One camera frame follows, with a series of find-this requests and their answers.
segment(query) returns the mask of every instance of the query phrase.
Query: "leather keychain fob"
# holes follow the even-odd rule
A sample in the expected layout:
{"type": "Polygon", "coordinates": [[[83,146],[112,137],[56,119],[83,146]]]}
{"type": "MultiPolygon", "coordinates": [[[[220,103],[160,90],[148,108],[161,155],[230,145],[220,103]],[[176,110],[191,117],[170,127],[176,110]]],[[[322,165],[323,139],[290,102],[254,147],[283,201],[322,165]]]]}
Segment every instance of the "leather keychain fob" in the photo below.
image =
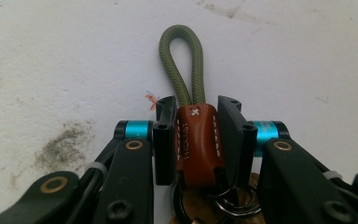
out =
{"type": "Polygon", "coordinates": [[[208,104],[181,106],[174,135],[176,171],[183,175],[186,187],[214,187],[214,171],[224,168],[216,109],[208,104]]]}

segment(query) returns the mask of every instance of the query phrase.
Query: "gray smudge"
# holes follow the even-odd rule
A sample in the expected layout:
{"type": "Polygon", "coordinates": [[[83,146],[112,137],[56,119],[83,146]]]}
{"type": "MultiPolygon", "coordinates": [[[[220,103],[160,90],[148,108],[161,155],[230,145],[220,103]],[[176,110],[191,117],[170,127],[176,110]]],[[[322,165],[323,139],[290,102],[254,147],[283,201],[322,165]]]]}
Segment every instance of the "gray smudge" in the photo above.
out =
{"type": "Polygon", "coordinates": [[[226,1],[225,4],[216,4],[217,1],[206,1],[206,0],[197,0],[196,3],[199,6],[202,6],[213,13],[216,13],[221,16],[228,17],[230,19],[239,19],[244,21],[249,21],[253,23],[265,23],[268,25],[276,25],[275,22],[263,21],[257,18],[257,16],[247,13],[244,8],[245,0],[240,1],[226,1]]]}
{"type": "Polygon", "coordinates": [[[79,170],[84,166],[84,152],[93,138],[90,134],[90,125],[90,121],[64,123],[64,130],[35,154],[34,165],[43,169],[46,174],[62,170],[79,170]]]}
{"type": "Polygon", "coordinates": [[[13,188],[13,189],[17,189],[17,183],[18,183],[18,180],[19,178],[22,176],[22,173],[24,172],[24,170],[20,171],[18,174],[16,175],[13,175],[11,174],[11,178],[10,178],[10,186],[13,188]]]}

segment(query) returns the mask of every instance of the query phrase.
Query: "white surface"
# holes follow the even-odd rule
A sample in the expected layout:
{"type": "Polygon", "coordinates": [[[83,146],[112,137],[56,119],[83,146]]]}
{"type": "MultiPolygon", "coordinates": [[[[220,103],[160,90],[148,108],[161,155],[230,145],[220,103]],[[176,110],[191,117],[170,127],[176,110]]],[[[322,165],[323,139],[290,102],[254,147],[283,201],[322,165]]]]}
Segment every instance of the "white surface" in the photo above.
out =
{"type": "MultiPolygon", "coordinates": [[[[174,24],[200,38],[209,103],[226,95],[247,119],[283,121],[352,181],[358,1],[0,0],[0,212],[41,175],[93,161],[119,120],[154,119],[145,94],[172,95],[158,42],[174,24]],[[77,136],[58,139],[65,130],[77,136]],[[36,161],[54,139],[74,161],[36,161]]],[[[188,48],[172,50],[188,83],[188,48]]],[[[168,196],[156,188],[155,223],[168,222],[168,196]]]]}

